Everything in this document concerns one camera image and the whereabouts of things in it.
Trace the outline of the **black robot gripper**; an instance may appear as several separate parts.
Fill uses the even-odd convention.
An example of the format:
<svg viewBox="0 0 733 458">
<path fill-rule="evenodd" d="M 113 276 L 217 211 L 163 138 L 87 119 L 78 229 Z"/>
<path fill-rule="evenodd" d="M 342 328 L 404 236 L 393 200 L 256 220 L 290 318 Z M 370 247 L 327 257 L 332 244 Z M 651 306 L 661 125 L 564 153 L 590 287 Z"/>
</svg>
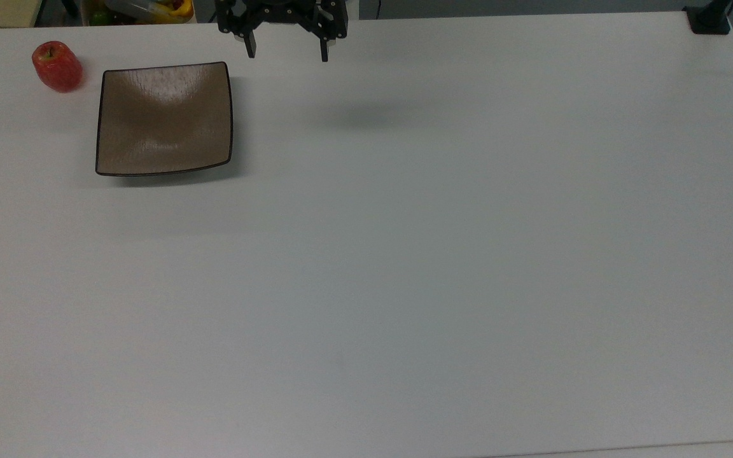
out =
<svg viewBox="0 0 733 458">
<path fill-rule="evenodd" d="M 344 1 L 218 1 L 216 24 L 220 32 L 242 39 L 251 59 L 259 26 L 297 25 L 319 39 L 322 61 L 328 62 L 331 41 L 348 37 L 349 15 Z"/>
</svg>

